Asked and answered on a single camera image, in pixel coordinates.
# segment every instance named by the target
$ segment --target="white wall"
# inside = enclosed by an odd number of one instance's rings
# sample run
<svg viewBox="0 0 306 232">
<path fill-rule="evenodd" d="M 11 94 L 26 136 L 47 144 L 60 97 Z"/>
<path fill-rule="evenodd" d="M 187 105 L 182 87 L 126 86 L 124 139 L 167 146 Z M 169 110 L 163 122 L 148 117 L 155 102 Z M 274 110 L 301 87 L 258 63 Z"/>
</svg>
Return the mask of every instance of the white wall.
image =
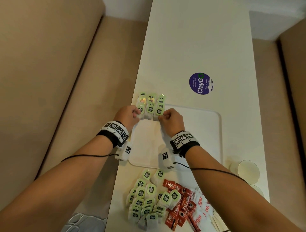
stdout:
<svg viewBox="0 0 306 232">
<path fill-rule="evenodd" d="M 103 1 L 106 5 L 106 15 L 148 21 L 153 0 Z M 305 17 L 306 0 L 245 1 L 250 7 L 252 37 L 255 39 L 275 40 L 282 32 Z"/>
</svg>

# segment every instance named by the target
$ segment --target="person's left hand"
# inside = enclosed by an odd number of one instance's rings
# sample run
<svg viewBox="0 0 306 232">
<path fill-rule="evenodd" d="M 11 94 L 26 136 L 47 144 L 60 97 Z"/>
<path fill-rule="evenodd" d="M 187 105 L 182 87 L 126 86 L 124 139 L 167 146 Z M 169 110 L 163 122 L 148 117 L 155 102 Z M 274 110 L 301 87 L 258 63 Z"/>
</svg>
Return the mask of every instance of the person's left hand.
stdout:
<svg viewBox="0 0 306 232">
<path fill-rule="evenodd" d="M 120 121 L 130 132 L 139 122 L 137 115 L 140 114 L 140 110 L 135 106 L 124 106 L 118 110 L 114 117 L 114 121 Z"/>
</svg>

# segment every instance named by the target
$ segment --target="wristband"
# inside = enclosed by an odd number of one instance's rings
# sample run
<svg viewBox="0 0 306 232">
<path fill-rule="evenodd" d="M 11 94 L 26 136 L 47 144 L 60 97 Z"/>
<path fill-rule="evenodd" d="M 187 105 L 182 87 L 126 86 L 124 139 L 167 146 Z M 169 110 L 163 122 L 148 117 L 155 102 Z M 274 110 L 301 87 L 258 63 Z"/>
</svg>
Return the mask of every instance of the wristband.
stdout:
<svg viewBox="0 0 306 232">
<path fill-rule="evenodd" d="M 185 157 L 186 152 L 193 146 L 200 146 L 199 142 L 189 131 L 180 131 L 171 138 L 173 153 Z"/>
<path fill-rule="evenodd" d="M 110 139 L 113 146 L 122 147 L 129 137 L 126 127 L 119 121 L 110 121 L 106 123 L 97 135 L 104 135 Z"/>
</svg>

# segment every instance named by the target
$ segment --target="white tray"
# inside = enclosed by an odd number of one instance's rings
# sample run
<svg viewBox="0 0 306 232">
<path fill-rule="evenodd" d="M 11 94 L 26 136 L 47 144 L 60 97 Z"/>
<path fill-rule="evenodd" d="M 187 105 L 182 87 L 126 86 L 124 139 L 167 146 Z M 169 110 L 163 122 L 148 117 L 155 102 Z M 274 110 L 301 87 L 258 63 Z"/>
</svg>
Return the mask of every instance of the white tray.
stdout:
<svg viewBox="0 0 306 232">
<path fill-rule="evenodd" d="M 223 164 L 220 115 L 214 111 L 165 104 L 165 109 L 170 108 L 174 108 L 183 116 L 185 130 L 190 131 L 201 146 Z M 141 167 L 159 168 L 158 154 L 166 146 L 171 148 L 170 137 L 162 131 L 160 123 L 147 119 L 140 120 L 133 128 L 131 142 L 133 152 L 129 162 Z M 175 160 L 188 166 L 184 158 L 176 156 Z M 179 164 L 176 164 L 175 169 L 189 171 Z"/>
</svg>

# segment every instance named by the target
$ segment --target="hand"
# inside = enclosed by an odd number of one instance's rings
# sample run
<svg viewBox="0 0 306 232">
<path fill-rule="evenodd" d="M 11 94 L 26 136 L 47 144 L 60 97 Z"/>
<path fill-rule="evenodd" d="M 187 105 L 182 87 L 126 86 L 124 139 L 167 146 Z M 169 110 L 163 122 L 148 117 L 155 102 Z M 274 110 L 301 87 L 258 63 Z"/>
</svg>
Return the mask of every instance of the hand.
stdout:
<svg viewBox="0 0 306 232">
<path fill-rule="evenodd" d="M 173 108 L 166 110 L 164 115 L 159 116 L 158 119 L 170 137 L 185 130 L 183 116 Z"/>
<path fill-rule="evenodd" d="M 130 132 L 139 122 L 137 115 L 140 114 L 140 110 L 135 106 L 124 106 L 118 110 L 114 117 L 114 121 L 120 121 Z"/>
</svg>

